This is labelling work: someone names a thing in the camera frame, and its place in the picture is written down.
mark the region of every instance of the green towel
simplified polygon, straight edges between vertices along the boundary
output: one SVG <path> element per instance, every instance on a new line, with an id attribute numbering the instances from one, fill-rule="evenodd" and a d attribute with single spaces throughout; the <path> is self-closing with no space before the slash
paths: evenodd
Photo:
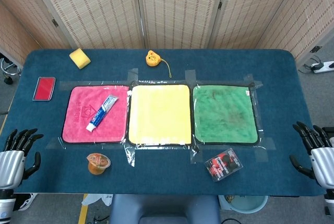
<path id="1" fill-rule="evenodd" d="M 202 143 L 258 140 L 248 87 L 205 85 L 193 90 L 195 136 Z"/>

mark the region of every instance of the yellow sponge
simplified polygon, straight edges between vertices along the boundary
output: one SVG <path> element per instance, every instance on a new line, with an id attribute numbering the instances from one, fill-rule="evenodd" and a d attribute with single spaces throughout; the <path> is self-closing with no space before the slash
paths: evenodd
<path id="1" fill-rule="evenodd" d="M 74 52 L 71 52 L 69 54 L 69 57 L 73 62 L 79 67 L 79 69 L 83 69 L 85 66 L 87 66 L 90 63 L 89 57 L 80 49 L 78 48 Z"/>

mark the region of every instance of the snack package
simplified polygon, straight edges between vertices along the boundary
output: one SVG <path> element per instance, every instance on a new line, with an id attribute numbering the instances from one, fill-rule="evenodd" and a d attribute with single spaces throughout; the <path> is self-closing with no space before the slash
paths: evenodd
<path id="1" fill-rule="evenodd" d="M 215 182 L 224 179 L 243 167 L 232 148 L 209 159 L 204 165 Z"/>

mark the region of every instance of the printed logo on towel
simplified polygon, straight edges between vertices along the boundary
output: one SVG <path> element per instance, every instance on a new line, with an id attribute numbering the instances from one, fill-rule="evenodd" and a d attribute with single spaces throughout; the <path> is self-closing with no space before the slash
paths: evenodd
<path id="1" fill-rule="evenodd" d="M 75 113 L 74 113 L 74 122 L 79 122 L 79 116 L 81 111 L 81 102 L 75 103 Z"/>
<path id="2" fill-rule="evenodd" d="M 83 118 L 92 118 L 96 114 L 96 110 L 89 105 L 88 107 L 82 107 L 81 117 Z"/>

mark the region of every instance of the white cloth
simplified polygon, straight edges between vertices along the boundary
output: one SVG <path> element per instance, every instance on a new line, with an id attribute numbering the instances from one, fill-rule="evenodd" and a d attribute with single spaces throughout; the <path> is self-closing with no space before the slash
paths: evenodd
<path id="1" fill-rule="evenodd" d="M 89 204 L 97 202 L 99 199 L 102 199 L 104 204 L 109 207 L 113 201 L 113 194 L 88 194 L 81 204 L 88 206 Z"/>

